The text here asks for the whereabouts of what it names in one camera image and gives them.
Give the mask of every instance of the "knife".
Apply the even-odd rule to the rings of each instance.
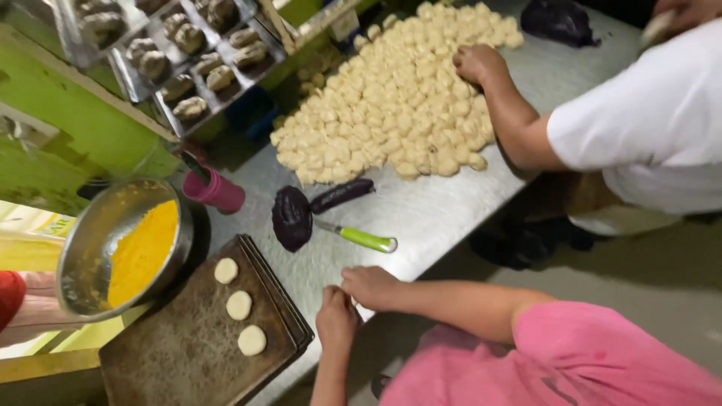
[[[376,251],[380,251],[385,254],[394,252],[396,247],[399,246],[399,242],[394,237],[372,236],[369,233],[364,233],[363,231],[359,231],[354,228],[342,227],[340,225],[334,225],[317,219],[313,219],[313,224],[326,231],[338,234],[352,243],[356,243],[370,249],[375,249]]]

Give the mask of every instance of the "pink shirt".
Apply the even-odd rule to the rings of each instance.
[[[507,350],[436,326],[379,405],[722,405],[722,381],[608,308],[535,306],[514,341]]]

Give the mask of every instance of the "flattened dough disc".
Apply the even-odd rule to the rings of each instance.
[[[262,353],[266,349],[266,333],[255,324],[246,327],[238,336],[238,348],[247,357]]]
[[[216,265],[214,276],[218,282],[227,285],[238,276],[238,264],[231,258],[221,259]]]
[[[251,313],[252,304],[253,299],[251,299],[251,295],[244,290],[239,290],[233,293],[228,298],[228,302],[226,302],[228,316],[234,320],[245,320]]]

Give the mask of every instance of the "floor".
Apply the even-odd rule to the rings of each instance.
[[[722,222],[685,224],[646,236],[598,243],[590,253],[559,251],[541,271],[499,269],[456,247],[425,279],[483,280],[542,290],[560,299],[614,308],[673,350],[722,376]],[[358,334],[349,404],[376,405],[371,378],[393,376],[433,325],[421,317],[379,314]],[[307,405],[313,376],[278,405]]]

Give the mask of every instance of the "pink plastic container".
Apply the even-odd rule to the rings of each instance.
[[[210,168],[203,168],[211,182],[206,185],[203,179],[193,171],[186,175],[183,182],[183,194],[198,203],[216,207],[219,210],[235,213],[245,202],[245,191],[218,172]]]

